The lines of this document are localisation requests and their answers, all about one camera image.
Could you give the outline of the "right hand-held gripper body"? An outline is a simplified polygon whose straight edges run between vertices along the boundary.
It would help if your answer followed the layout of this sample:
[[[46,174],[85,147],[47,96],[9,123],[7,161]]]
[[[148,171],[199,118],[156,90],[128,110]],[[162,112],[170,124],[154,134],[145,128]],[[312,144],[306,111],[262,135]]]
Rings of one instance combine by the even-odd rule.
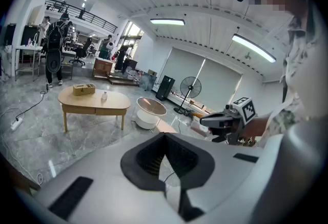
[[[245,126],[257,115],[250,97],[242,97],[225,106],[223,133],[229,145],[237,145]]]

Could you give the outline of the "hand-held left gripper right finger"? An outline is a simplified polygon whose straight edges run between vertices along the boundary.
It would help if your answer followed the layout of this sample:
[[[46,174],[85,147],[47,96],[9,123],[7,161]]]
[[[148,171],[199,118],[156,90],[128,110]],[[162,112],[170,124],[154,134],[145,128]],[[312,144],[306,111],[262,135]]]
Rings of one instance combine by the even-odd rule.
[[[164,158],[174,174],[164,177],[164,223],[255,223],[260,193],[251,175],[260,151],[166,133]]]

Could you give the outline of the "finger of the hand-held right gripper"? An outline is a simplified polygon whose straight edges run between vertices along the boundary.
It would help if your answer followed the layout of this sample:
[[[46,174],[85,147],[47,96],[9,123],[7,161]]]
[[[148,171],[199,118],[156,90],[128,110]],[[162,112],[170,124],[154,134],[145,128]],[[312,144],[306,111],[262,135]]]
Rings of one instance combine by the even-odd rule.
[[[212,142],[228,142],[224,128],[209,128]]]
[[[200,118],[201,125],[206,127],[224,127],[225,123],[230,120],[230,116],[224,112],[211,113]]]

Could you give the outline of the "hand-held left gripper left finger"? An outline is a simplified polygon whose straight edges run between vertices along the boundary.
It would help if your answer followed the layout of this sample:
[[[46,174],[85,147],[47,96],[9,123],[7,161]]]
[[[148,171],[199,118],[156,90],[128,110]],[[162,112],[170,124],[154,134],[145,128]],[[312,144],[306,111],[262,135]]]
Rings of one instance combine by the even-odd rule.
[[[183,223],[164,192],[139,189],[121,170],[122,156],[150,138],[126,137],[88,153],[43,186],[36,200],[49,208],[78,177],[86,177],[93,182],[68,217],[70,223]]]

